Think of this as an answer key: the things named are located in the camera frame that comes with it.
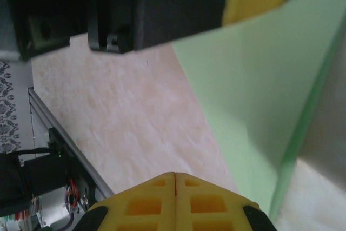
beige marble floor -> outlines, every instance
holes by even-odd
[[[78,36],[32,70],[36,93],[115,193],[167,171],[237,190],[170,45],[116,56]]]

patterned fabric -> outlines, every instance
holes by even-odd
[[[8,73],[10,64],[0,62],[0,153],[9,153],[18,150],[21,143],[19,139],[16,115],[15,97],[11,94],[13,83]]]

light green panel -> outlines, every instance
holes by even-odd
[[[241,194],[266,213],[345,11],[346,0],[289,0],[255,19],[174,43]]]

